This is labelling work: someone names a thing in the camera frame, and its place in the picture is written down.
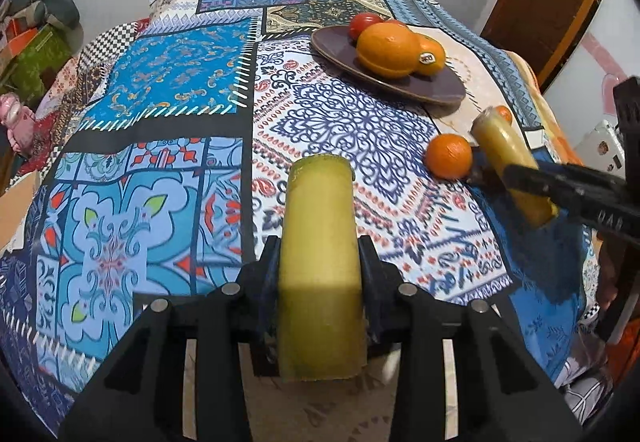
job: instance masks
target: green box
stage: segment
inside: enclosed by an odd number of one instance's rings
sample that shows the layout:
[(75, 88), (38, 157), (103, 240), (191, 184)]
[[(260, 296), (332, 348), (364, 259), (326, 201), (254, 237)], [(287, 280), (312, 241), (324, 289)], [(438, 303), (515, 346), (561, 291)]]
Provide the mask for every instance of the green box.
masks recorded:
[(8, 85), (26, 105), (40, 100), (71, 59), (62, 33), (47, 24), (7, 68)]

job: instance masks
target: pink doll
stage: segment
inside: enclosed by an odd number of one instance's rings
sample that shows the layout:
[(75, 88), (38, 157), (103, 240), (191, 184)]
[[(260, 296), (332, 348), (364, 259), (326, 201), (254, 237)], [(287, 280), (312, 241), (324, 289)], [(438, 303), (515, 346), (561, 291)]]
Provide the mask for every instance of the pink doll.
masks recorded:
[(0, 96), (0, 124), (7, 128), (6, 136), (14, 152), (29, 157), (35, 126), (34, 114), (20, 103), (14, 93)]

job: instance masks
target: checkered pattern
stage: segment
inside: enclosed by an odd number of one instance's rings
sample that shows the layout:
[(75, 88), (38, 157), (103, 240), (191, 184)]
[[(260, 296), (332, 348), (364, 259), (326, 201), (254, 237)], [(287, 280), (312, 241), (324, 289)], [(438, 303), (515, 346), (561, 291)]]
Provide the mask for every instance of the checkered pattern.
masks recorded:
[(61, 146), (54, 146), (51, 149), (51, 153), (49, 154), (49, 159), (47, 159), (47, 164), (45, 164), (44, 167), (40, 170), (43, 179), (47, 177), (47, 174), (49, 173), (51, 166), (53, 166), (54, 162), (56, 162), (56, 160), (60, 156), (61, 151), (62, 151)]
[(136, 22), (122, 24), (99, 34), (80, 52), (78, 74), (100, 63), (116, 61), (136, 39), (137, 34)]
[(595, 305), (593, 305), (593, 307), (591, 307), (589, 310), (586, 310), (584, 312), (584, 314), (582, 315), (582, 318), (580, 319), (580, 324), (588, 325), (592, 323), (598, 317), (599, 311), (600, 311), (600, 305), (596, 303)]
[[(61, 151), (62, 151), (62, 148), (60, 146), (54, 146), (53, 147), (53, 149), (51, 150), (51, 152), (49, 154), (49, 158), (47, 159), (46, 164), (40, 170), (40, 174), (41, 174), (42, 178), (45, 178), (47, 176), (47, 174), (49, 173), (49, 170), (51, 169), (51, 166), (53, 166), (53, 163), (56, 162), (56, 159), (60, 155)], [(22, 177), (25, 177), (26, 175), (29, 175), (29, 174), (25, 173), (23, 175), (15, 175), (15, 177), (12, 177), (9, 180), (9, 186), (7, 186), (7, 189), (13, 187)]]

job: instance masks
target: paisley pattern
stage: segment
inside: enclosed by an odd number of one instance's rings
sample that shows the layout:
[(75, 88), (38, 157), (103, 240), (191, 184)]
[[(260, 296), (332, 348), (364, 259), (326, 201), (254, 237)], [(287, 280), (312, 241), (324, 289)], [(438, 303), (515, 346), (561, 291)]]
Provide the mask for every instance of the paisley pattern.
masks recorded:
[(84, 123), (114, 128), (153, 112), (179, 113), (178, 108), (236, 112), (234, 81), (250, 24), (245, 19), (138, 39), (114, 65), (104, 98), (84, 115)]
[(384, 0), (306, 0), (303, 4), (267, 9), (266, 32), (289, 32), (346, 25), (359, 13), (391, 16)]

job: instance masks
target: yellow cylinder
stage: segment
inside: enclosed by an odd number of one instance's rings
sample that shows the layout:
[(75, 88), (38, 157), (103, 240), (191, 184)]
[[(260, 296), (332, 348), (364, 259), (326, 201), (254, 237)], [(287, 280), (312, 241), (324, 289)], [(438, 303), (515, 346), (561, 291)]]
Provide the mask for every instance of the yellow cylinder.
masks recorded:
[(352, 177), (336, 155), (289, 171), (276, 334), (285, 379), (349, 378), (366, 364)]
[[(471, 126), (471, 135), (484, 151), (487, 160), (500, 178), (508, 164), (538, 169), (524, 140), (493, 107), (484, 109)], [(558, 214), (558, 209), (547, 197), (510, 189), (516, 206), (533, 227), (540, 227)]]

